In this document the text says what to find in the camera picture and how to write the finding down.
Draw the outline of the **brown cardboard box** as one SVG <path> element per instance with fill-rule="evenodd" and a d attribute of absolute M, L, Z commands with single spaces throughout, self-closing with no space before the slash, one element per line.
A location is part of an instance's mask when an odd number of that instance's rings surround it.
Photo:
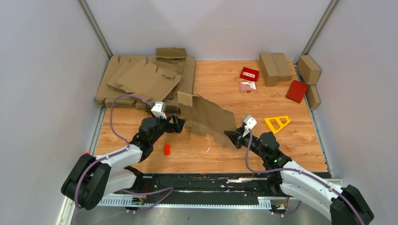
<path fill-rule="evenodd" d="M 180 113 L 186 119 L 185 128 L 198 135 L 211 135 L 213 140 L 223 147 L 235 147 L 224 134 L 224 131 L 236 130 L 233 112 L 199 95 L 178 92 L 177 100 Z"/>

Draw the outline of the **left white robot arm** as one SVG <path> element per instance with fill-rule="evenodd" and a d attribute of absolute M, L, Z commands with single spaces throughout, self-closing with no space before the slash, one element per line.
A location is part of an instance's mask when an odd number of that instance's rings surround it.
<path fill-rule="evenodd" d="M 61 193 L 86 210 L 95 208 L 104 196 L 122 189 L 140 193 L 144 187 L 142 173 L 132 164 L 147 159 L 164 133 L 181 133 L 185 123 L 174 113 L 166 118 L 144 118 L 125 147 L 97 157 L 83 154 L 64 181 Z"/>

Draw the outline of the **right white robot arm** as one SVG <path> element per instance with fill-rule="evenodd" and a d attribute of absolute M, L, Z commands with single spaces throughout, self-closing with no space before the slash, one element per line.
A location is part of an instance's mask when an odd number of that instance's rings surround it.
<path fill-rule="evenodd" d="M 255 137 L 242 127 L 224 133 L 237 149 L 246 147 L 247 152 L 252 151 L 259 156 L 265 173 L 276 176 L 268 182 L 271 194 L 293 196 L 334 225 L 368 225 L 374 220 L 372 210 L 356 187 L 343 187 L 307 171 L 280 151 L 273 133 Z"/>

